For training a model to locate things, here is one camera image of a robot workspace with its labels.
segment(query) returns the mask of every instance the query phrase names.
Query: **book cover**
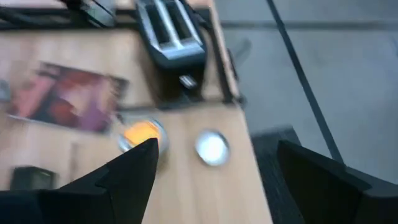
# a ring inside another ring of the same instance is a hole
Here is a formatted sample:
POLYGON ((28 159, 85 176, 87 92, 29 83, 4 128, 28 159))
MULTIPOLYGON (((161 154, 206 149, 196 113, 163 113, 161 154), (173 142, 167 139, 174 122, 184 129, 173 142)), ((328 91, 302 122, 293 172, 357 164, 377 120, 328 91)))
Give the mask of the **book cover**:
POLYGON ((41 63, 12 99, 9 114, 83 131, 104 133, 127 80, 41 63))

